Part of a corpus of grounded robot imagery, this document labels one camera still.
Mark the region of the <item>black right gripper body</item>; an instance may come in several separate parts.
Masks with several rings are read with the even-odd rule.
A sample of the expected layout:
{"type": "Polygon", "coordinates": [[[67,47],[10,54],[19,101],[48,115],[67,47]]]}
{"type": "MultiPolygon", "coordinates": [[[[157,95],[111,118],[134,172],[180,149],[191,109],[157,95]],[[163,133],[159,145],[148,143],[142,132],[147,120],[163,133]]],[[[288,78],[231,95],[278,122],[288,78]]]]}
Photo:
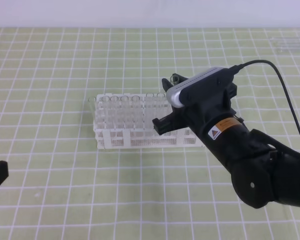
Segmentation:
{"type": "Polygon", "coordinates": [[[159,135],[189,127],[212,153],[227,153],[243,145],[243,121],[235,117],[231,99],[237,95],[237,86],[231,83],[216,93],[204,87],[209,94],[198,90],[204,100],[191,106],[172,107],[172,113],[152,120],[159,135]]]}

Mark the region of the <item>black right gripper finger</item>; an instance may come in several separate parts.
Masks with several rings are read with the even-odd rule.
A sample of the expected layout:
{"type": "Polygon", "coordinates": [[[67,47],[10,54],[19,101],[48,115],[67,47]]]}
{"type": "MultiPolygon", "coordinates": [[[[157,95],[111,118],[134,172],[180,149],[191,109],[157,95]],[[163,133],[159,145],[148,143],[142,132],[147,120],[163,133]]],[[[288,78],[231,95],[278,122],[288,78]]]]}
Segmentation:
{"type": "Polygon", "coordinates": [[[182,83],[182,82],[184,82],[184,81],[186,81],[186,80],[188,80],[187,77],[184,77],[184,76],[179,75],[179,74],[177,74],[177,73],[173,73],[172,75],[177,75],[177,76],[179,76],[179,84],[182,83]]]}
{"type": "Polygon", "coordinates": [[[175,81],[174,81],[173,77],[170,79],[162,78],[161,83],[162,83],[162,88],[165,91],[165,93],[167,93],[170,88],[175,86],[175,81]]]}

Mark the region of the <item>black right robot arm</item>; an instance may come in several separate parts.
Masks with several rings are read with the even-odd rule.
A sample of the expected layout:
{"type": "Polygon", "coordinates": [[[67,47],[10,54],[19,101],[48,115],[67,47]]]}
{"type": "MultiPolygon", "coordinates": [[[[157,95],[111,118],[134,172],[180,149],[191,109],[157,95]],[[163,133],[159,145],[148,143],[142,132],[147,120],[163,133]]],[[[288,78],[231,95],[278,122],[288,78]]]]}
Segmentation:
{"type": "Polygon", "coordinates": [[[249,130],[231,107],[237,86],[217,92],[212,84],[191,95],[203,100],[174,107],[152,122],[159,135],[189,128],[230,173],[238,197],[259,209],[269,202],[300,207],[300,153],[265,133],[249,130]]]}

